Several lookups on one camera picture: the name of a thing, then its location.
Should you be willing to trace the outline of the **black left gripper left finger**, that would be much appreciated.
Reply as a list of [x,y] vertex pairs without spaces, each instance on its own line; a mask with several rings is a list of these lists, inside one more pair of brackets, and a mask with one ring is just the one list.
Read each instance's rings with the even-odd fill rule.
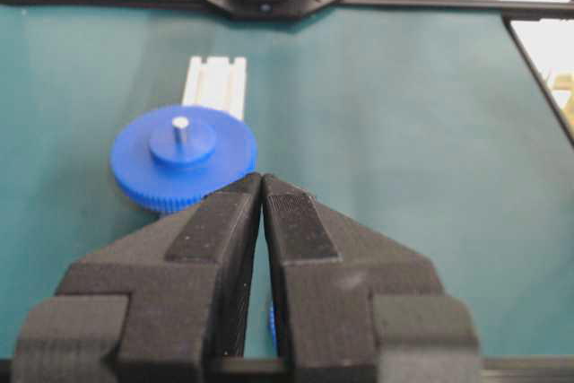
[[251,173],[73,262],[19,333],[13,382],[201,382],[244,352],[260,216]]

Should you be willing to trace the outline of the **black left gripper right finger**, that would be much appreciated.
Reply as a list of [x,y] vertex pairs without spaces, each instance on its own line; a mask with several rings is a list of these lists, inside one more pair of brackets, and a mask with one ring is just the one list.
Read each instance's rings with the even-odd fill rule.
[[424,255],[262,182],[279,353],[297,382],[477,382],[472,316]]

